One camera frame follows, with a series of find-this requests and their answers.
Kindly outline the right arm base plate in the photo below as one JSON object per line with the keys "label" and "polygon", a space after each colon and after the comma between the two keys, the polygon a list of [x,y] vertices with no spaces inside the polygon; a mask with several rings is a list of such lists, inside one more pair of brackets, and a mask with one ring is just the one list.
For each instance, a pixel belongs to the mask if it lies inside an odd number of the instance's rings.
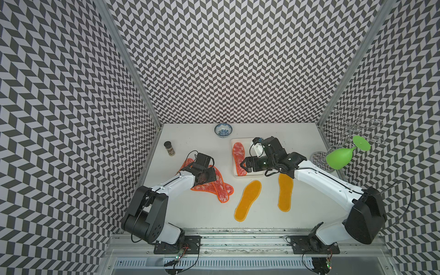
{"label": "right arm base plate", "polygon": [[336,242],[331,245],[325,245],[318,239],[316,232],[323,223],[318,223],[306,236],[295,235],[286,238],[294,254],[340,254],[340,249]]}

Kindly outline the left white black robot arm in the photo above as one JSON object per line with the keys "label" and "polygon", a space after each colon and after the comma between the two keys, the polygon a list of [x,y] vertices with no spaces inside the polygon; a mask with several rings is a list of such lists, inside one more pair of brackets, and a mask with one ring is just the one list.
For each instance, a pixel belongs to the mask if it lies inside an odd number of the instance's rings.
{"label": "left white black robot arm", "polygon": [[217,179],[214,164],[212,157],[197,153],[195,161],[169,180],[153,187],[137,188],[121,228],[151,245],[156,242],[179,245],[184,239],[184,230],[165,223],[168,201],[193,187],[214,182]]}

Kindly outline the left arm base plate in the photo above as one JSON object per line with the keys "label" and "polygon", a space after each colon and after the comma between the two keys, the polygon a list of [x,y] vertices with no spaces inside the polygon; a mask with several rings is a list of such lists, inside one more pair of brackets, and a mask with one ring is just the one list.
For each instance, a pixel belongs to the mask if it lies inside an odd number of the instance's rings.
{"label": "left arm base plate", "polygon": [[154,254],[177,255],[180,250],[185,251],[185,255],[196,255],[200,251],[201,236],[185,236],[177,241],[176,244],[168,244],[165,242],[156,242]]}

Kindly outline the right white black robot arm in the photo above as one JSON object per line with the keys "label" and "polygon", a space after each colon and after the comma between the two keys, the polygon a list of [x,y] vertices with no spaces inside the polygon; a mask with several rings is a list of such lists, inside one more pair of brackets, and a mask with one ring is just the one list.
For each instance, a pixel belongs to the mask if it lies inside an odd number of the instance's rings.
{"label": "right white black robot arm", "polygon": [[265,176],[277,172],[298,179],[320,191],[340,205],[347,215],[332,223],[318,223],[305,241],[313,250],[325,249],[347,239],[370,245],[387,221],[381,193],[373,188],[362,189],[318,168],[305,156],[287,153],[276,137],[252,140],[261,152],[238,162],[247,173],[263,171]]}

